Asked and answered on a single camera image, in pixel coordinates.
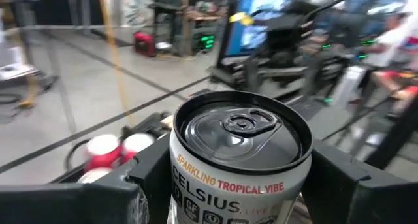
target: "pull tab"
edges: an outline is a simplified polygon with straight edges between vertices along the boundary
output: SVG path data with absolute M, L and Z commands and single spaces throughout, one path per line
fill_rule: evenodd
M 236 111 L 223 119 L 223 127 L 230 133 L 252 137 L 272 130 L 278 119 L 265 110 L 250 108 Z

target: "can lid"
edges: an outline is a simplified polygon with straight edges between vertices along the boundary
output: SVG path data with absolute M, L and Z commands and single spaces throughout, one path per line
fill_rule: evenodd
M 112 172 L 111 168 L 95 168 L 86 172 L 79 180 L 80 183 L 92 183 L 97 181 L 99 178 L 107 175 L 109 172 Z
M 119 146 L 119 139 L 115 135 L 99 135 L 87 143 L 87 151 L 93 155 L 106 155 Z
M 127 151 L 140 152 L 148 146 L 151 146 L 154 141 L 154 137 L 149 134 L 136 133 L 125 139 L 123 147 Z
M 180 126 L 177 135 L 193 155 L 235 172 L 289 168 L 304 160 L 312 146 L 312 135 L 301 116 L 278 101 L 252 93 L 225 91 L 195 97 L 179 108 L 174 122 L 175 131 Z

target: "red and white cup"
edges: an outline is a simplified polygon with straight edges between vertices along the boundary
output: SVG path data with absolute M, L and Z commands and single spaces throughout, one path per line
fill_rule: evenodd
M 110 172 L 112 172 L 111 168 L 95 168 L 86 172 L 77 182 L 84 184 L 93 183 Z
M 155 142 L 152 135 L 136 133 L 125 139 L 122 146 L 122 163 L 131 160 L 138 152 L 151 146 Z
M 86 171 L 95 168 L 117 168 L 120 165 L 122 148 L 114 135 L 100 135 L 92 138 L 86 145 L 89 157 Z

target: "red portable generator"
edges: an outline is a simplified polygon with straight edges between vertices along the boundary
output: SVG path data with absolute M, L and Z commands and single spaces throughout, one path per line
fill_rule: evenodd
M 155 55 L 155 44 L 152 35 L 138 31 L 134 34 L 134 49 L 137 53 L 147 57 Z

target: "celsius can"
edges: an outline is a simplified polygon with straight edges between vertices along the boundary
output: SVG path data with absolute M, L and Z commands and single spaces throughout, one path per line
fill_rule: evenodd
M 284 104 L 217 91 L 188 100 L 170 135 L 180 224 L 282 224 L 310 170 L 312 133 Z
M 120 165 L 121 146 L 114 135 L 100 135 L 93 137 L 86 145 L 89 157 L 86 171 L 94 168 L 116 168 Z
M 136 133 L 134 135 L 129 136 L 123 142 L 122 148 L 122 155 L 123 161 L 122 163 L 128 162 L 132 159 L 138 152 L 142 151 L 143 149 L 151 146 L 155 142 L 155 139 L 152 135 L 146 133 Z
M 93 183 L 110 172 L 112 172 L 111 168 L 95 168 L 86 172 L 77 182 Z

